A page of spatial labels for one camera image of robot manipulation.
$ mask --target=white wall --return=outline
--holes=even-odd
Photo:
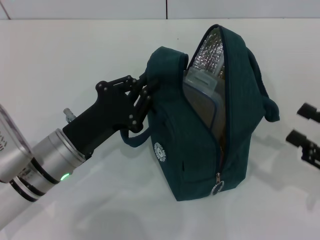
[[[165,0],[1,0],[11,19],[165,19]]]
[[[318,17],[319,0],[168,0],[169,19]]]
[[[3,19],[8,19],[7,18],[7,15],[5,13],[5,11],[3,10],[2,6],[0,5],[0,19],[3,20]]]

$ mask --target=white table surface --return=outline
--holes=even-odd
[[[0,21],[0,103],[34,146],[94,103],[95,85],[144,72],[160,46],[189,54],[213,24],[242,36],[281,120],[252,136],[246,179],[214,197],[176,202],[148,140],[116,133],[73,175],[0,232],[0,240],[292,240],[320,238],[320,170],[285,142],[296,115],[320,108],[320,19]]]

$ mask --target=teal bag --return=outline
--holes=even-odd
[[[257,61],[236,33],[219,25],[209,28],[188,69],[196,66],[197,56],[211,48],[203,45],[217,30],[224,57],[225,141],[221,144],[214,137],[185,97],[188,55],[165,47],[151,55],[145,72],[148,80],[160,82],[148,113],[150,128],[138,144],[130,144],[121,133],[133,147],[151,135],[155,155],[177,201],[235,188],[246,177],[251,135],[262,117],[269,122],[279,120],[278,106],[269,99]]]

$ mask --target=zipper tab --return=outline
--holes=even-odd
[[[220,183],[220,172],[216,173],[216,184]]]
[[[219,193],[225,185],[225,181],[220,180],[220,177],[221,177],[220,172],[217,172],[217,174],[215,176],[216,176],[216,184],[214,185],[214,187],[211,190],[212,196]]]

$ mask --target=open zipper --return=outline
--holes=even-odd
[[[193,65],[199,50],[201,49],[201,46],[203,45],[204,41],[207,39],[208,35],[211,33],[212,30],[219,28],[220,31],[220,35],[221,35],[221,41],[222,41],[222,46],[223,46],[223,56],[224,56],[224,95],[225,95],[225,131],[223,134],[225,134],[225,146],[224,146],[224,150],[222,149],[222,146],[219,144],[219,141],[212,136],[213,140],[214,140],[214,144],[215,147],[217,149],[217,161],[216,161],[216,166],[215,166],[215,173],[214,176],[216,176],[216,185],[213,187],[211,193],[214,191],[214,189],[218,186],[219,190],[216,193],[220,192],[223,185],[224,185],[224,181],[221,181],[222,178],[222,172],[224,169],[224,166],[226,164],[226,159],[228,157],[228,152],[229,152],[229,144],[230,144],[230,120],[229,120],[229,58],[228,58],[228,53],[227,53],[227,48],[226,48],[226,41],[225,41],[225,36],[224,33],[222,31],[222,27],[218,24],[215,24],[213,26],[211,26],[206,33],[204,34],[201,42],[199,43],[189,65],[187,70],[189,70],[189,68]]]
[[[220,147],[220,155],[221,155],[221,161],[219,164],[219,167],[216,168],[216,184],[220,184],[221,182],[221,174],[223,172],[224,166],[226,164],[226,160],[229,153],[229,145],[230,145],[230,118],[229,118],[229,58],[228,58],[228,52],[226,48],[226,40],[224,36],[224,32],[222,30],[222,27],[219,25],[220,35],[221,35],[221,41],[223,46],[223,56],[224,56],[224,101],[225,101],[225,148],[224,152],[222,151],[222,148]]]

